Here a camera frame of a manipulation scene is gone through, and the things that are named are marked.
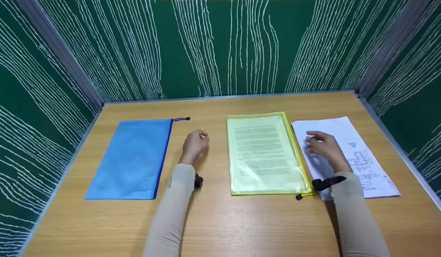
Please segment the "plastic document bag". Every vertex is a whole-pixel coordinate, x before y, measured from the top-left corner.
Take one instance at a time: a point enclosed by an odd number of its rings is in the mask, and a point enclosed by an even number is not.
[[[232,195],[311,194],[284,112],[228,115]]]
[[[85,199],[155,199],[172,122],[121,121]]]

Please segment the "white paper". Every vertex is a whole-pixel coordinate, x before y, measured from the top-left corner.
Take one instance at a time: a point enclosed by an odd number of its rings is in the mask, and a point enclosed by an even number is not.
[[[313,179],[324,180],[333,176],[333,169],[327,160],[322,156],[310,154],[306,148],[306,132],[316,130],[336,138],[352,170],[362,182],[365,198],[400,195],[348,117],[294,121],[292,127]],[[330,188],[322,191],[320,195],[323,200],[332,200]]]

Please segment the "green patterned backdrop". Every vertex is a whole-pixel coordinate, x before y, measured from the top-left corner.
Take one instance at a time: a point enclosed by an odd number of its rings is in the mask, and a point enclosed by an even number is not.
[[[39,0],[105,101],[353,88],[406,0]]]
[[[441,0],[430,3],[366,99],[441,198]]]
[[[97,110],[0,0],[0,256],[16,256]]]
[[[353,89],[407,0],[38,0],[105,101]],[[441,197],[441,0],[366,98]],[[96,110],[0,0],[0,256],[15,256]]]

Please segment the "left hand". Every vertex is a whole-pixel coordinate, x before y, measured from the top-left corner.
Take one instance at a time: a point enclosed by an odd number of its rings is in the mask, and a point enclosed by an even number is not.
[[[187,135],[183,145],[183,154],[181,155],[179,162],[192,165],[197,156],[207,148],[208,143],[209,137],[206,131],[193,131]]]

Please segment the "document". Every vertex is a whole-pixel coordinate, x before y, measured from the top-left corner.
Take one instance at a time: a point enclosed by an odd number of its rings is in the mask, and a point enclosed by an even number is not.
[[[348,117],[294,121],[292,127],[313,179],[324,180],[333,176],[333,169],[327,160],[322,156],[310,154],[306,148],[306,132],[316,130],[336,138],[352,170],[359,176],[365,198],[400,195]],[[330,188],[322,191],[320,195],[323,200],[332,200]]]
[[[227,135],[232,195],[310,191],[281,115],[227,117]]]

